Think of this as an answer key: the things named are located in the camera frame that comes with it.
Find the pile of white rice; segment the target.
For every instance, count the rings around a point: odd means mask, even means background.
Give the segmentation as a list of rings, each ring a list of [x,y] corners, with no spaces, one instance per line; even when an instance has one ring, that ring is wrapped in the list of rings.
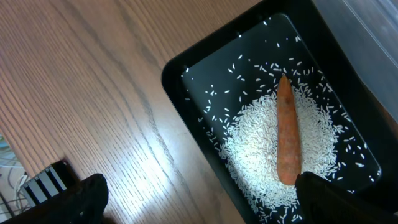
[[[379,164],[290,19],[275,14],[181,75],[211,150],[261,223],[303,219],[294,186],[277,175],[277,89],[290,80],[302,170],[354,193],[379,178]]]

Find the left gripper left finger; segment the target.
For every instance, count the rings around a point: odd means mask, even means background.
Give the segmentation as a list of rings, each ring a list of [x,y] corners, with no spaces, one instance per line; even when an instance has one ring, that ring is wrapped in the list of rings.
[[[100,224],[108,204],[109,190],[102,174],[75,184],[53,198],[13,217],[8,224]]]

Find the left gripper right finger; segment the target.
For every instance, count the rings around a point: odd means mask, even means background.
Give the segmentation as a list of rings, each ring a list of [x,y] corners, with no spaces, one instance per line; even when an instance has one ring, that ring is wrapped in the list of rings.
[[[310,224],[397,224],[397,216],[361,200],[312,172],[295,181],[303,220]]]

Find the orange carrot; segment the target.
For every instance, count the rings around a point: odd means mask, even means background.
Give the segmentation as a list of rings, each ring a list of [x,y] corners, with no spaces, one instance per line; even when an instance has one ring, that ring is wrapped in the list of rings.
[[[294,185],[302,171],[302,154],[294,94],[285,74],[277,89],[277,128],[277,175],[284,185]]]

